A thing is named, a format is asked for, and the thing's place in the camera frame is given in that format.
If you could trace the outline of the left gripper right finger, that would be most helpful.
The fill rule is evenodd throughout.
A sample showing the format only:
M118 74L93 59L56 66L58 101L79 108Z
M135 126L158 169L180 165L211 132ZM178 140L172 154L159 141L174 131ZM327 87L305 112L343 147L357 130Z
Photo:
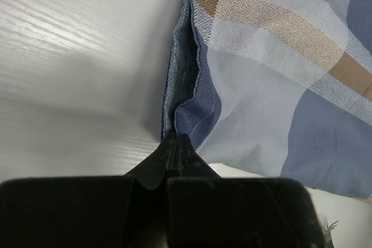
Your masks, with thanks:
M175 177L221 178L195 151L187 134L177 138L173 158Z

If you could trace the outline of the blue plaid cloth placemat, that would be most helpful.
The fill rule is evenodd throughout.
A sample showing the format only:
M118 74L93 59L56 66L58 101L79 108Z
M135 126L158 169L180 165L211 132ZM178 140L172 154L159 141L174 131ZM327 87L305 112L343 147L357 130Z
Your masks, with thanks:
M371 198L371 0L184 0L162 133L210 163Z

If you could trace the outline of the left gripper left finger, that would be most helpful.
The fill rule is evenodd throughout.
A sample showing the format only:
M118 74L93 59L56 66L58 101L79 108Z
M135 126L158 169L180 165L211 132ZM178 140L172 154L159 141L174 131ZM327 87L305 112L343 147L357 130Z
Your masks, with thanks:
M134 177L147 190L155 190L166 176L169 160L176 151L176 133L168 132L159 146L124 177Z

